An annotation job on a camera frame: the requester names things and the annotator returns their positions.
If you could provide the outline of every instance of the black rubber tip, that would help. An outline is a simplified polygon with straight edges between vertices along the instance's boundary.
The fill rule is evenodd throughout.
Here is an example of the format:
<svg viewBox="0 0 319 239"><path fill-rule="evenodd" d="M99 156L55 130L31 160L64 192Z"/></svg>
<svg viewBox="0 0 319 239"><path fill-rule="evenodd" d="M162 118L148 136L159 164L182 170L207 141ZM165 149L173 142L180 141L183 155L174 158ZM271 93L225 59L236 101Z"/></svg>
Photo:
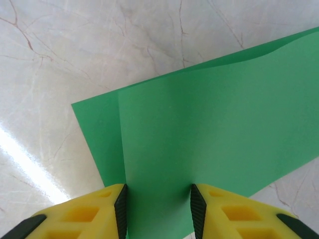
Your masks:
<svg viewBox="0 0 319 239"><path fill-rule="evenodd" d="M128 195L128 186L125 184L123 186L115 204L114 204L119 239L126 238L126 232L127 232L127 215L126 215L127 195Z"/></svg>
<svg viewBox="0 0 319 239"><path fill-rule="evenodd" d="M203 238L206 206L206 202L198 187L196 184L192 184L190 192L190 210L196 239Z"/></svg>
<svg viewBox="0 0 319 239"><path fill-rule="evenodd" d="M11 231L5 234L1 239L25 239L33 232L44 220L45 214L39 214L20 222Z"/></svg>
<svg viewBox="0 0 319 239"><path fill-rule="evenodd" d="M297 218L285 214L277 214L277 217L286 224L301 239L319 239L319 235Z"/></svg>

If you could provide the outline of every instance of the yellow tool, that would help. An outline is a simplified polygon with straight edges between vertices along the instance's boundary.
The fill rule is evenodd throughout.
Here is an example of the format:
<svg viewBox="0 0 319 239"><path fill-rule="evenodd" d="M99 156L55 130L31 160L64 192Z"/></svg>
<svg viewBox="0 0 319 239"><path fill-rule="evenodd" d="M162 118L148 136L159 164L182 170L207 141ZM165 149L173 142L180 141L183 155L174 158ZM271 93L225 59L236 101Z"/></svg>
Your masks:
<svg viewBox="0 0 319 239"><path fill-rule="evenodd" d="M2 239L125 239L126 184L47 208ZM196 239L319 239L290 213L206 184L191 186Z"/></svg>

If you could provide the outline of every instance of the marble surface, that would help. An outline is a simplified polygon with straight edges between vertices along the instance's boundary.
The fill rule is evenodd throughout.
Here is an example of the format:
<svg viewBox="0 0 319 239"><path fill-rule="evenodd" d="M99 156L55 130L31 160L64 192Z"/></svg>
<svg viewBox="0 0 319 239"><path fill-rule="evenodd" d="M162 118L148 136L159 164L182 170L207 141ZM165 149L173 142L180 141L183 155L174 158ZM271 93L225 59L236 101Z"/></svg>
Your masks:
<svg viewBox="0 0 319 239"><path fill-rule="evenodd" d="M317 0L1 0L0 236L103 187L71 103L316 26ZM253 198L319 232L318 171Z"/></svg>

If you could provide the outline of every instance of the green cardstock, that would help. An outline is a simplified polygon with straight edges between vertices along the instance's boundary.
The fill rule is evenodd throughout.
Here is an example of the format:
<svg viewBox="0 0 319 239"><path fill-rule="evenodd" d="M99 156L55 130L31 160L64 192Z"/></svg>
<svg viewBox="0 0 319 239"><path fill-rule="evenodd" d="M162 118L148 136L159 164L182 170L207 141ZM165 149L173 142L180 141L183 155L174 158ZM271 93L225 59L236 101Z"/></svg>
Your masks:
<svg viewBox="0 0 319 239"><path fill-rule="evenodd" d="M250 196L318 155L316 31L72 105L105 186L129 186L131 239L190 233L191 183Z"/></svg>

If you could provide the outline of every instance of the glossy countertop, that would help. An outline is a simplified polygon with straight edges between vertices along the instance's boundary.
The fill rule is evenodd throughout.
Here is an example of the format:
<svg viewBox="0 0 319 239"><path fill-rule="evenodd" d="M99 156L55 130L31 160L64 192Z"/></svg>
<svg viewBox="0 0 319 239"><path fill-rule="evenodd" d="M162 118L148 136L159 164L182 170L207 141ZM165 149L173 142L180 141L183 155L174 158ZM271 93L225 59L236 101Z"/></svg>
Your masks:
<svg viewBox="0 0 319 239"><path fill-rule="evenodd" d="M0 236L103 187L72 103L317 26L317 0L1 0ZM319 233L318 171L253 198Z"/></svg>

